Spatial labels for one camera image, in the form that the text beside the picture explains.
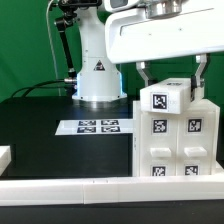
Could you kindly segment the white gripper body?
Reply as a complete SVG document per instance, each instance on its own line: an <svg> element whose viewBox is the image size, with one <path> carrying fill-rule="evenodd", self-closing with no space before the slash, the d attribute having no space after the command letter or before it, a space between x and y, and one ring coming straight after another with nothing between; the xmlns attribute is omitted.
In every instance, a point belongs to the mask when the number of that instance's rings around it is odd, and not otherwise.
<svg viewBox="0 0 224 224"><path fill-rule="evenodd" d="M113 63L224 51L224 0L104 0L104 6Z"/></svg>

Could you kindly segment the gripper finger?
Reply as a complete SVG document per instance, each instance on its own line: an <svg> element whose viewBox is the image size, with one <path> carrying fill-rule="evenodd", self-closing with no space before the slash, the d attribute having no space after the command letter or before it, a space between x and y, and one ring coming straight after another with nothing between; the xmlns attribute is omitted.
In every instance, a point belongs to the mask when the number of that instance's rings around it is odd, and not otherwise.
<svg viewBox="0 0 224 224"><path fill-rule="evenodd" d="M150 73L150 63L148 61L137 62L136 70L144 80L145 86L150 86L157 82L157 79Z"/></svg>
<svg viewBox="0 0 224 224"><path fill-rule="evenodd" d="M204 97L204 72L208 65L208 55L197 55L196 63L198 64L198 68L196 69L195 74L191 77L191 99L201 100Z"/></svg>

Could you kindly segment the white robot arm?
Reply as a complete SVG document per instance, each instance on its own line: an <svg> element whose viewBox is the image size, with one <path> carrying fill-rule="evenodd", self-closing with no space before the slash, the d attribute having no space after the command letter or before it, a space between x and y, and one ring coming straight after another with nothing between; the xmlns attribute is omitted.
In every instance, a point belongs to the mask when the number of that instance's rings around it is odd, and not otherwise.
<svg viewBox="0 0 224 224"><path fill-rule="evenodd" d="M119 63L224 51L224 0L58 0L58 6L63 26L80 29L78 100L124 98Z"/></svg>

